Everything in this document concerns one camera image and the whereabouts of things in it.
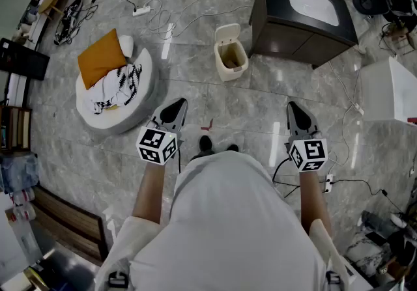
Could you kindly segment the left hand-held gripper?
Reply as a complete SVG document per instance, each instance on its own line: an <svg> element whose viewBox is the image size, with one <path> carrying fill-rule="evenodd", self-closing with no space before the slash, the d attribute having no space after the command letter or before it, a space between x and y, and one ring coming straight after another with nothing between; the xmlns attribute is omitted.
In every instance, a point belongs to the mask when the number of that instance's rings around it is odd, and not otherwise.
<svg viewBox="0 0 417 291"><path fill-rule="evenodd" d="M141 160L165 165L179 150L181 132L188 111L185 98L175 98L155 109L151 124L140 127L136 148Z"/></svg>

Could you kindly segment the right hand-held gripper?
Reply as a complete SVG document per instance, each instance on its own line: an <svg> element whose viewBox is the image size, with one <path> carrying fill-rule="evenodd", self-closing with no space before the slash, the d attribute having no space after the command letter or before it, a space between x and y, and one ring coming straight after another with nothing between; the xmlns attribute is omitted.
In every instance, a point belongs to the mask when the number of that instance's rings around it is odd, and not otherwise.
<svg viewBox="0 0 417 291"><path fill-rule="evenodd" d="M326 139L319 131L317 119L297 102L287 104L290 137L285 147L289 159L300 173L318 171L328 160Z"/></svg>

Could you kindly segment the cream plastic trash bin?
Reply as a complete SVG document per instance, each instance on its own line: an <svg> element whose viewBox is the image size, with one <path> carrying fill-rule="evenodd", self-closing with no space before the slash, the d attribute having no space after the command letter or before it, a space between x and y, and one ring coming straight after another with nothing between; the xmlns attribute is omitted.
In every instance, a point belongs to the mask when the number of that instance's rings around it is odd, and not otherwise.
<svg viewBox="0 0 417 291"><path fill-rule="evenodd" d="M214 45L216 68L223 82L238 79L247 70L248 56L238 40L223 40Z"/></svg>

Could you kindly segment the person's right forearm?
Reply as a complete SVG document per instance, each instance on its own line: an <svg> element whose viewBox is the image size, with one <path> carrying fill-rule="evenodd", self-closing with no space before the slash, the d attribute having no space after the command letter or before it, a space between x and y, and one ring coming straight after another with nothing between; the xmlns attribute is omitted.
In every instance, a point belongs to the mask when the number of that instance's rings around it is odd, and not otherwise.
<svg viewBox="0 0 417 291"><path fill-rule="evenodd" d="M320 219L327 233L331 236L331 222L326 202L322 193L319 177L315 171L302 172L300 176L300 211L301 224L309 234L311 224Z"/></svg>

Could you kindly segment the person's left forearm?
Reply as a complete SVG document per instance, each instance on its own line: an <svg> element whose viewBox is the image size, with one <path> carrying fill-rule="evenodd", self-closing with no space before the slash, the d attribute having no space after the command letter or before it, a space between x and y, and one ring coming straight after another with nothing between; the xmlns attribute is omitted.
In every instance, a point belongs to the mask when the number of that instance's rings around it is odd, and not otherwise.
<svg viewBox="0 0 417 291"><path fill-rule="evenodd" d="M132 216L160 223L165 166L148 163L137 193Z"/></svg>

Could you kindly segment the grey round floor cushion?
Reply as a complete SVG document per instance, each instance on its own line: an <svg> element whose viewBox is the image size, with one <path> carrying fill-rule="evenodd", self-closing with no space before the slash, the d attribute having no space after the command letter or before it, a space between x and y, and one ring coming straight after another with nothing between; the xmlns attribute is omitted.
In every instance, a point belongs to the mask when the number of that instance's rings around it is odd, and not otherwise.
<svg viewBox="0 0 417 291"><path fill-rule="evenodd" d="M155 107L158 90L159 71L153 65L147 49L142 49L134 64L142 65L138 94L128 105L95 115L84 102L86 93L84 82L76 80L76 109L83 123L90 130L102 135L117 135L137 126Z"/></svg>

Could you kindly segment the person's dark trousers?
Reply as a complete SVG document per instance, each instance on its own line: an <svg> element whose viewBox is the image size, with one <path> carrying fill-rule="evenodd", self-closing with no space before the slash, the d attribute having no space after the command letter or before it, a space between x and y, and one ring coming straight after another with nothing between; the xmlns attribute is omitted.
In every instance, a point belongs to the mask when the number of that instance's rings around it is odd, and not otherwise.
<svg viewBox="0 0 417 291"><path fill-rule="evenodd" d="M195 156L191 159L191 161L192 161L192 160L195 160L195 159L197 159L197 158L202 158L202 157L205 157L205 156L211 156L211 155L213 155L213 154L215 154L215 152L214 152L213 150L200 151L200 153L198 153L197 155L195 155Z"/></svg>

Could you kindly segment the black and white patterned blanket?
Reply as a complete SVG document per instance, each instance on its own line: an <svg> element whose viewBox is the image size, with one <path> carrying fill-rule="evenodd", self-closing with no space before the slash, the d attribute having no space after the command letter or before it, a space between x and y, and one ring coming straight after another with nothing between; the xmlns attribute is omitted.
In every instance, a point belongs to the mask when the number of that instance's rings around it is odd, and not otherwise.
<svg viewBox="0 0 417 291"><path fill-rule="evenodd" d="M87 109L98 115L106 109L128 105L137 95L142 65L127 64L114 69L84 94Z"/></svg>

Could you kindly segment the small white pillow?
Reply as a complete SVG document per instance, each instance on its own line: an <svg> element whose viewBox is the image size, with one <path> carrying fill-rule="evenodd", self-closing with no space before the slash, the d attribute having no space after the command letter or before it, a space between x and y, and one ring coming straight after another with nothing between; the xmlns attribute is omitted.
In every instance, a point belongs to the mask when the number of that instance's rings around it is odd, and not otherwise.
<svg viewBox="0 0 417 291"><path fill-rule="evenodd" d="M134 50L134 40L129 35L121 35L118 37L119 45L123 55L127 58L130 58Z"/></svg>

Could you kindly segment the dark vanity cabinet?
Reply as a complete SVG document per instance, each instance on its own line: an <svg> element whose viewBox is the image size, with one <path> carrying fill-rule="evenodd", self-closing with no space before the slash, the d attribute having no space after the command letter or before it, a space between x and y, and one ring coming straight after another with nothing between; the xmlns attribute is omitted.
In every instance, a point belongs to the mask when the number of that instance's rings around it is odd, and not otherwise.
<svg viewBox="0 0 417 291"><path fill-rule="evenodd" d="M303 62L318 68L358 44L358 37L344 0L329 0L338 26L297 13L289 0L255 0L249 24L249 55L260 54Z"/></svg>

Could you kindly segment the orange pillow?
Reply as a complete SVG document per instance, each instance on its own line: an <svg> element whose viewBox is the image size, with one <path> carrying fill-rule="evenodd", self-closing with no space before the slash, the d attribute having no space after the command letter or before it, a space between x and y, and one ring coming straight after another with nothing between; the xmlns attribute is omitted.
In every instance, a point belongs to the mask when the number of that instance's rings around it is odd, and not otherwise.
<svg viewBox="0 0 417 291"><path fill-rule="evenodd" d="M116 29L78 56L78 66L85 88L88 90L110 71L126 65Z"/></svg>

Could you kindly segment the white box table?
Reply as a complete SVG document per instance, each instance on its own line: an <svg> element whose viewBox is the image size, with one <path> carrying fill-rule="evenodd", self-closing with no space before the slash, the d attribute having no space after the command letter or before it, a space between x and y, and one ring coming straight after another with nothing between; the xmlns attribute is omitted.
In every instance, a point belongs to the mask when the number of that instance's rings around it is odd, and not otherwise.
<svg viewBox="0 0 417 291"><path fill-rule="evenodd" d="M417 77L395 58L362 67L360 82L365 121L417 126Z"/></svg>

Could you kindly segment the white sink basin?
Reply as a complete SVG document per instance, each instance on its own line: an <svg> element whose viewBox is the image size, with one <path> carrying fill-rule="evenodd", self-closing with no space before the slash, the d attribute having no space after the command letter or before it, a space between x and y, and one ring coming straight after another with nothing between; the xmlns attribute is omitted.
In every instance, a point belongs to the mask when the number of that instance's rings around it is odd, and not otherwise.
<svg viewBox="0 0 417 291"><path fill-rule="evenodd" d="M329 0L289 0L297 13L332 26L339 25L335 7Z"/></svg>

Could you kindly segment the person's white shirt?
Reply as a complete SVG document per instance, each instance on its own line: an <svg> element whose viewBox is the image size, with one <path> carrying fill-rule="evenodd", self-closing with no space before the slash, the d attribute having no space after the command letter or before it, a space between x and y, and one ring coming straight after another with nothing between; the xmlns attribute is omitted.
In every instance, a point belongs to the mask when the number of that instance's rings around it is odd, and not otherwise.
<svg viewBox="0 0 417 291"><path fill-rule="evenodd" d="M225 151L189 162L166 226L128 217L95 279L129 276L127 291L349 291L352 279L323 222L309 234L249 155ZM340 285L328 286L334 271Z"/></svg>

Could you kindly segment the black office chair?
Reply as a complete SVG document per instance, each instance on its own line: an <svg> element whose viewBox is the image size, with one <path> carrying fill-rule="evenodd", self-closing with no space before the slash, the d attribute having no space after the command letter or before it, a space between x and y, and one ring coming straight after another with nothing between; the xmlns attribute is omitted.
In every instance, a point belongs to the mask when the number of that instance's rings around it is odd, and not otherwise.
<svg viewBox="0 0 417 291"><path fill-rule="evenodd" d="M359 13L366 16L387 14L390 11L388 0L352 0Z"/></svg>

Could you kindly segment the marble pattern slab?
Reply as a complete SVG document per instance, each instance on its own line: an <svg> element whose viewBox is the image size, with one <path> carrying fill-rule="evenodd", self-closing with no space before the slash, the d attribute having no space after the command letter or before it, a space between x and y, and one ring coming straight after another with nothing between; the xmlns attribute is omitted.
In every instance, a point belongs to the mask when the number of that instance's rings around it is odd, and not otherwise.
<svg viewBox="0 0 417 291"><path fill-rule="evenodd" d="M372 277L389 252L390 248L387 243L379 246L364 234L358 233L354 235L345 256L367 277Z"/></svg>

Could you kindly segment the brown slatted wooden panel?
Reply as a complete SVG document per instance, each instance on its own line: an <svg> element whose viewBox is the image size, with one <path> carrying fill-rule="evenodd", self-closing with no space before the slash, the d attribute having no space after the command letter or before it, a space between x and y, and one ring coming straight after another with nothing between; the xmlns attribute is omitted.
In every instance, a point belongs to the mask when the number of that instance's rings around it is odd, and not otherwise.
<svg viewBox="0 0 417 291"><path fill-rule="evenodd" d="M101 266L109 253L101 217L79 208L40 185L31 201L35 221L59 243Z"/></svg>

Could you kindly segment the wooden bookshelf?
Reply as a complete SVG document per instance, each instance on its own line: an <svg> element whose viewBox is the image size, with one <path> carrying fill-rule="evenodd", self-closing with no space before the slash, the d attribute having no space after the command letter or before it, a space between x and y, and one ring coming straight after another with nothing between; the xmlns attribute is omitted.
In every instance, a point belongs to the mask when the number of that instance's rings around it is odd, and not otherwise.
<svg viewBox="0 0 417 291"><path fill-rule="evenodd" d="M31 117L29 108L0 105L0 154L31 150Z"/></svg>

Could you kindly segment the black monitor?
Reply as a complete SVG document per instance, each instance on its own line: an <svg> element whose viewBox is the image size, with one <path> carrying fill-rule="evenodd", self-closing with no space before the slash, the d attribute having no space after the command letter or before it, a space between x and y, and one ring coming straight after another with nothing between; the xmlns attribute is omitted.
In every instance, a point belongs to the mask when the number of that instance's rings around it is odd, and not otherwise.
<svg viewBox="0 0 417 291"><path fill-rule="evenodd" d="M0 70L42 81L50 58L6 38L0 39Z"/></svg>

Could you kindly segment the clear plastic bag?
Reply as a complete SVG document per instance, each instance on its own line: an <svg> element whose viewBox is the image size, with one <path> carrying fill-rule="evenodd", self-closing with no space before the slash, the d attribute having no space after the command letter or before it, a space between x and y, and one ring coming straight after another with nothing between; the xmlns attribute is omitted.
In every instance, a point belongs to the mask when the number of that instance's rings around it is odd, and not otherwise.
<svg viewBox="0 0 417 291"><path fill-rule="evenodd" d="M28 189L39 182L34 153L0 156L0 190L6 194Z"/></svg>

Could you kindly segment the red label plastic bottle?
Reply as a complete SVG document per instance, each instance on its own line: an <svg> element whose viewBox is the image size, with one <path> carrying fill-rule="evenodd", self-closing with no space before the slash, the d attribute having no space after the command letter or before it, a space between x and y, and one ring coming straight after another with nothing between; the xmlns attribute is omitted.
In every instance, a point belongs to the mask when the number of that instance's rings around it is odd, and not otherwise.
<svg viewBox="0 0 417 291"><path fill-rule="evenodd" d="M33 188L30 187L21 191L15 191L11 193L9 197L16 206L22 206L35 199L35 192Z"/></svg>
<svg viewBox="0 0 417 291"><path fill-rule="evenodd" d="M30 202L12 209L11 220L13 222L32 221L36 218L36 212Z"/></svg>

